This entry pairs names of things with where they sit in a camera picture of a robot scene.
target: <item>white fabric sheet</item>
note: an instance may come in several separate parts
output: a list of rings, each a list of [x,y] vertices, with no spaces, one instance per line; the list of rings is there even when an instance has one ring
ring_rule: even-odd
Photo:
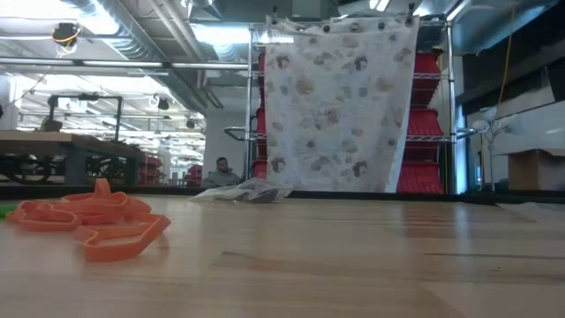
[[[346,19],[273,33],[266,47],[269,181],[297,190],[394,192],[408,126],[418,18]]]

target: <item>cardboard box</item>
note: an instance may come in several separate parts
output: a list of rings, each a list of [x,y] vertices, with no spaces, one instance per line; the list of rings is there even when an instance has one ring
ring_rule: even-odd
[[[508,154],[508,189],[565,191],[565,149]]]

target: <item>green object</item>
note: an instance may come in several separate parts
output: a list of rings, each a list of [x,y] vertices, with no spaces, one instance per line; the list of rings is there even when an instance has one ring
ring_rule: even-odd
[[[0,206],[0,219],[6,218],[8,212],[14,211],[17,207],[15,205]]]

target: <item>ductwork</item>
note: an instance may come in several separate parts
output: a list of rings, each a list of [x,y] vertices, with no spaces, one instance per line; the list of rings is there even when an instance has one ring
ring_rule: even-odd
[[[105,40],[106,43],[122,56],[134,61],[166,61],[167,57],[159,50],[151,38],[145,33],[133,16],[117,0],[61,0],[82,12],[86,18],[110,16],[119,26],[117,36],[130,40]],[[167,86],[170,92],[190,110],[206,115],[207,101],[199,94],[197,88],[183,79],[176,71],[171,70],[169,76],[152,76]]]

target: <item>metal shelving rack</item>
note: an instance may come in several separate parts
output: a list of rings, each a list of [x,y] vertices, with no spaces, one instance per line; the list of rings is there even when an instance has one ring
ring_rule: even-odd
[[[449,134],[448,136],[407,136],[406,141],[424,141],[424,142],[442,142],[448,144],[451,148],[449,158],[449,179],[448,179],[448,189],[450,194],[456,193],[456,143],[457,139],[466,138],[470,134],[473,134],[471,130],[461,130],[458,132],[456,129],[456,96],[455,96],[455,74],[454,74],[454,56],[453,56],[453,26],[450,21],[420,21],[419,27],[445,27],[447,29],[447,40],[448,40],[448,75],[444,74],[431,74],[431,73],[414,73],[413,79],[415,80],[441,80],[440,85],[443,81],[447,81],[449,85]],[[226,127],[224,131],[236,140],[242,140],[245,142],[245,168],[244,174],[246,178],[250,177],[251,166],[252,166],[252,143],[256,140],[265,139],[266,134],[254,133],[251,128],[252,119],[252,81],[253,79],[262,76],[262,72],[256,72],[252,70],[253,60],[252,52],[257,45],[264,43],[256,42],[255,39],[260,39],[260,36],[256,36],[258,32],[267,30],[265,24],[250,24],[249,33],[249,52],[248,52],[248,64],[247,64],[247,107],[245,110],[245,126],[244,127]],[[243,132],[244,137],[238,137],[233,132]]]

